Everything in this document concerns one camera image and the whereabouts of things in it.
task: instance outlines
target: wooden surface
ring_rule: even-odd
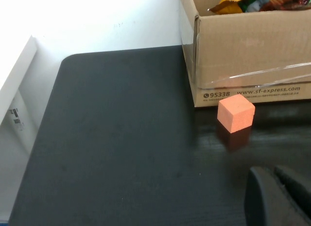
[[[250,167],[311,178],[311,102],[256,106],[229,137],[217,108],[194,109],[179,46],[71,56],[10,226],[245,225]]]

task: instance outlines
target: black plastic part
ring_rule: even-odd
[[[294,170],[284,166],[277,166],[274,172],[289,195],[311,219],[311,182]]]
[[[311,225],[307,215],[268,169],[251,168],[244,208],[249,226]]]

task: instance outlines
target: box flap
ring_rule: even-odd
[[[193,0],[180,0],[180,33],[184,56],[191,81],[195,81],[196,37],[198,33],[198,12]]]

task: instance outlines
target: white shelf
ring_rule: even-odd
[[[0,37],[0,124],[36,51],[31,35],[9,33]]]

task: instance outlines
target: dark table surface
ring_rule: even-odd
[[[180,46],[70,56],[9,224],[245,225],[250,167],[311,178],[311,102],[256,106],[238,149],[217,108],[194,109]]]

